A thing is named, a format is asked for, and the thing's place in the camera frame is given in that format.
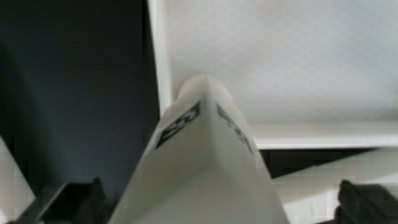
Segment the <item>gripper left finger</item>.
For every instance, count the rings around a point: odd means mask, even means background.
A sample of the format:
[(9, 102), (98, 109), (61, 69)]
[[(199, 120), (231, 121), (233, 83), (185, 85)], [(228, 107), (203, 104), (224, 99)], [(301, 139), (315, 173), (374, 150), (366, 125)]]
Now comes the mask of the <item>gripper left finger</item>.
[(52, 184), (7, 224), (107, 224), (102, 180)]

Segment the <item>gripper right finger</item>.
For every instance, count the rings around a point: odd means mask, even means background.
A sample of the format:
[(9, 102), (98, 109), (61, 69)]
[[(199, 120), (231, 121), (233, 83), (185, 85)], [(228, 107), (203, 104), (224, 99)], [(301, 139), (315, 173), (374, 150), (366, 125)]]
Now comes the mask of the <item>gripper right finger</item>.
[(398, 185), (340, 183), (336, 224), (398, 224)]

